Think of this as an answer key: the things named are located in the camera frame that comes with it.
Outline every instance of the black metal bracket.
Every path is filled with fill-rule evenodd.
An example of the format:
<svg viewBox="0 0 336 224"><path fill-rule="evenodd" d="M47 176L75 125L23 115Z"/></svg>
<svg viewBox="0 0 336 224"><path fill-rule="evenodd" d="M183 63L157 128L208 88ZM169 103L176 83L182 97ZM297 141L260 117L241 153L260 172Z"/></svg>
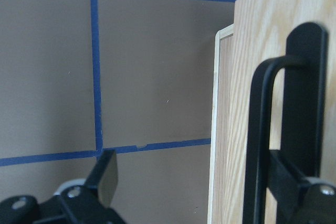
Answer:
<svg viewBox="0 0 336 224"><path fill-rule="evenodd" d="M105 150L83 185L66 187L42 204L30 195L0 202L0 223L125 224L109 208L117 181L116 153Z"/></svg>
<svg viewBox="0 0 336 224"><path fill-rule="evenodd" d="M254 73L243 224L264 223L267 187L278 202L277 224L336 223L330 211L336 210L336 188L318 179L327 47L326 30L315 23L304 23L288 36L286 55L265 60ZM271 151L272 90L282 68L285 80L281 149Z"/></svg>

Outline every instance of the black handle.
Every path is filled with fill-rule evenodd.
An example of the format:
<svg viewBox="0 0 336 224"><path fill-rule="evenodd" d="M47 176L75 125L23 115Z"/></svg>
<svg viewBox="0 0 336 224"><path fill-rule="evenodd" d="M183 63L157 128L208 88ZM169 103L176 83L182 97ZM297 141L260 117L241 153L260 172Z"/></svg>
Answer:
<svg viewBox="0 0 336 224"><path fill-rule="evenodd" d="M251 83L243 224L264 223L272 91L282 68L285 87L281 151L308 176L319 172L327 33L315 23L304 23L291 32L286 47L285 56L258 66Z"/></svg>

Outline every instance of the plywood edge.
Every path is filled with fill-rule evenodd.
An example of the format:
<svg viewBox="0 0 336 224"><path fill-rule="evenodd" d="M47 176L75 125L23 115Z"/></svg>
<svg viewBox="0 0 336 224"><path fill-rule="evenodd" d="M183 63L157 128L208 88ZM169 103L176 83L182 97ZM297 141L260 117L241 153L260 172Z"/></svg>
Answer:
<svg viewBox="0 0 336 224"><path fill-rule="evenodd" d="M225 39L226 37L230 37L233 34L234 24L229 25L222 30L219 30L217 33L219 34L219 39Z"/></svg>
<svg viewBox="0 0 336 224"><path fill-rule="evenodd" d="M208 194L208 218L207 223L212 223L212 202L214 193L214 176L216 161L216 132L217 132L217 106L218 106L218 78L219 78L219 52L222 39L233 35L234 24L219 30L215 37L215 58L214 58L214 84L212 103L212 124L211 124L211 155L209 168L209 194Z"/></svg>

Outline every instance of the wooden panel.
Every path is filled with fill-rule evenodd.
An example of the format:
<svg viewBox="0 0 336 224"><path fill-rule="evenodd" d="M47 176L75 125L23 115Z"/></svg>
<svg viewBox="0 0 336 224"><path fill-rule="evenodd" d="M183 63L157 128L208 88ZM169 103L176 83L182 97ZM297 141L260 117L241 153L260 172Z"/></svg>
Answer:
<svg viewBox="0 0 336 224"><path fill-rule="evenodd" d="M335 0L238 0L235 4L232 59L229 60L230 84L220 94L229 97L229 101L224 103L229 104L229 111L217 111L217 117L223 117L223 121L227 122L227 132L224 137L215 140L215 145L224 141L226 147L214 160L214 169L217 169L216 172L221 177L214 180L213 195L218 194L222 201L217 201L216 205L213 201L212 218L218 218L219 221L212 223L241 223L242 220L249 89L254 70L263 60L283 55L288 34L299 24L308 21L319 22L329 30L321 177L336 183L336 143L333 137L336 133ZM270 143L272 148L277 148L280 139L282 79L281 74L278 75L275 83ZM228 181L229 185L225 188L229 189L224 192L216 190L218 181ZM275 203L268 199L268 206L270 205L273 207L268 207L265 223L274 222L272 211Z"/></svg>
<svg viewBox="0 0 336 224"><path fill-rule="evenodd" d="M225 140L227 136L228 117L225 115L227 115L229 111L229 95L225 93L225 89L227 89L230 84L229 69L232 59L232 35L233 25L220 30L216 35L208 223L221 223L222 216L213 215L213 213L220 211L221 201L225 197L224 192L228 189L230 182L225 176L226 167L220 164L225 163L224 159L227 156L227 147L225 145L227 142Z"/></svg>

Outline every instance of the screw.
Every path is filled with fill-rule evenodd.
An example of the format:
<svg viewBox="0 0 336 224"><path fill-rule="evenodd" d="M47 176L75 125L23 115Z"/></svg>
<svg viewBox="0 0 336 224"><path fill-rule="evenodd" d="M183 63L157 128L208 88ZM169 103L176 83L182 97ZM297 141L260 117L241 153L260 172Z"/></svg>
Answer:
<svg viewBox="0 0 336 224"><path fill-rule="evenodd" d="M320 186L320 191L324 195L333 196L335 194L335 190L331 186L327 186L327 185L321 185Z"/></svg>
<svg viewBox="0 0 336 224"><path fill-rule="evenodd" d="M69 198L75 198L78 195L80 195L80 187L79 186L75 186L73 189L68 191L68 197Z"/></svg>
<svg viewBox="0 0 336 224"><path fill-rule="evenodd" d="M27 203L27 198L26 197L21 197L18 201L14 202L12 204L12 209L17 210L21 207L24 207Z"/></svg>

